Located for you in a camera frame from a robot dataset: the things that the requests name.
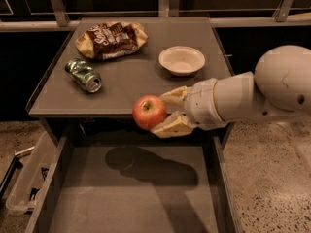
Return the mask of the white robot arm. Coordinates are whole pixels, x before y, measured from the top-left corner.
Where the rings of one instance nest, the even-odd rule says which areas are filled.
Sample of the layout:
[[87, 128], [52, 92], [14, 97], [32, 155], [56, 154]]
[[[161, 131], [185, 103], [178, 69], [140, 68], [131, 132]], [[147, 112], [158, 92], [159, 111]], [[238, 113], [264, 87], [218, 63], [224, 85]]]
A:
[[152, 129], [159, 138], [208, 131], [237, 121], [272, 122], [311, 114], [311, 50], [294, 45], [265, 53], [254, 72], [208, 79], [161, 95], [180, 109]]

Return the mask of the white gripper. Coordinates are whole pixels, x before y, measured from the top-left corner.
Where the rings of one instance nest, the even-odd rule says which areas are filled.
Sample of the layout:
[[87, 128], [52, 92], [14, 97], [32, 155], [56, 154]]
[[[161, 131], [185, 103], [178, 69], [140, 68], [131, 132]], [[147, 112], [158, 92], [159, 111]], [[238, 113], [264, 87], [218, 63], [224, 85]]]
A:
[[189, 135], [195, 127], [202, 130], [225, 128], [227, 123], [217, 112], [214, 101], [216, 83], [217, 80], [212, 78], [196, 83], [192, 88], [181, 86], [161, 94], [160, 98], [166, 104], [184, 107], [186, 116], [175, 111], [151, 132], [159, 138], [171, 138]]

